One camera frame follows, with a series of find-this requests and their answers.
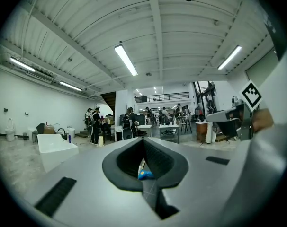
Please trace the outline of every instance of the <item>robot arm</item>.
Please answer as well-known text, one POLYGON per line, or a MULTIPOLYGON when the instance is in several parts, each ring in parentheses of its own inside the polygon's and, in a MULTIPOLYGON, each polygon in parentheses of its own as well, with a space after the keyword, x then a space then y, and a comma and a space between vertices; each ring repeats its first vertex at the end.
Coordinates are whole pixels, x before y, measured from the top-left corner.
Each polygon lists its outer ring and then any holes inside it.
POLYGON ((232 108, 206 116, 207 122, 215 122, 226 136, 238 136, 241 140, 253 137, 252 116, 242 100, 232 99, 232 108))

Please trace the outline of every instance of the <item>staircase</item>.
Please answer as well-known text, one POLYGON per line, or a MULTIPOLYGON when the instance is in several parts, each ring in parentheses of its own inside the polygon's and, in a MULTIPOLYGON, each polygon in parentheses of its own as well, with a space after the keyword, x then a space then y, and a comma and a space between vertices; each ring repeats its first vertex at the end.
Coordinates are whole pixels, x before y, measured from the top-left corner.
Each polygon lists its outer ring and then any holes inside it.
POLYGON ((87 138, 88 132, 86 132, 86 131, 81 131, 79 134, 75 134, 75 135, 77 135, 77 136, 79 136, 79 137, 82 137, 82 138, 87 138))
POLYGON ((101 94, 101 96, 108 104, 108 106, 112 109, 113 115, 115 115, 116 92, 101 94))

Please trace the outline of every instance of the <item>hand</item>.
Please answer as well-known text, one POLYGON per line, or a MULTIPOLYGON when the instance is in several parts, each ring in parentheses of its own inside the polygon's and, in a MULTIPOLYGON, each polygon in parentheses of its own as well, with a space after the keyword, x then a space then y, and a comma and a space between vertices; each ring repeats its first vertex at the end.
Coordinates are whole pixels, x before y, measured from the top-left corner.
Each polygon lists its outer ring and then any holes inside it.
POLYGON ((259 132, 274 124, 270 111, 267 108, 256 111, 253 114, 252 123, 254 132, 259 132))

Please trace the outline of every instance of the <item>fluorescent light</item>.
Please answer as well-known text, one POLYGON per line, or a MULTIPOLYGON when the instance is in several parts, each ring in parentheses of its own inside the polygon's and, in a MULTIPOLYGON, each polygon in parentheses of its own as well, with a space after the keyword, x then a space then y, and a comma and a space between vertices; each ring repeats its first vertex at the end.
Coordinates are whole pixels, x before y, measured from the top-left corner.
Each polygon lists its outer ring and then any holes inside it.
POLYGON ((114 50, 117 52, 119 55, 120 59, 124 62, 124 64, 128 67, 129 71, 133 76, 137 76, 137 71, 135 70, 132 62, 130 61, 128 55, 125 52, 125 49, 123 46, 120 44, 119 46, 116 46, 114 50))
POLYGON ((28 70, 30 70, 30 71, 32 71, 32 72, 35 71, 35 69, 33 69, 32 67, 29 67, 29 66, 26 65, 25 63, 23 63, 23 62, 21 62, 21 61, 19 61, 19 60, 16 60, 16 59, 13 58, 13 57, 11 57, 10 60, 13 61, 14 63, 16 63, 17 65, 22 66, 22 67, 24 67, 24 68, 26 68, 26 69, 28 69, 28 70))
POLYGON ((68 84, 68 83, 63 82, 63 81, 61 81, 61 82, 60 82, 60 84, 62 84, 62 85, 64 85, 64 86, 66 86, 66 87, 73 88, 73 89, 75 89, 75 90, 77 90, 77 91, 81 91, 81 89, 80 89, 80 88, 78 88, 78 87, 74 87, 74 86, 72 86, 72 85, 70 85, 70 84, 68 84))
POLYGON ((237 55, 237 53, 242 49, 239 45, 235 48, 235 50, 229 55, 227 59, 218 67, 219 70, 224 68, 233 58, 237 55))

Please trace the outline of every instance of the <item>railing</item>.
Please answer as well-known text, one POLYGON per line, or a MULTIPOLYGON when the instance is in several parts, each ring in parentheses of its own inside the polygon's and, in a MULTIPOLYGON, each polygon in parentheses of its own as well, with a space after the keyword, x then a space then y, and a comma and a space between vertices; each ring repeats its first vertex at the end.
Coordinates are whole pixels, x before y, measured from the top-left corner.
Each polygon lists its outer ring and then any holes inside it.
POLYGON ((149 103, 163 100, 176 100, 189 98, 189 92, 184 93, 169 93, 169 94, 158 94, 150 96, 138 96, 134 97, 137 103, 149 103))

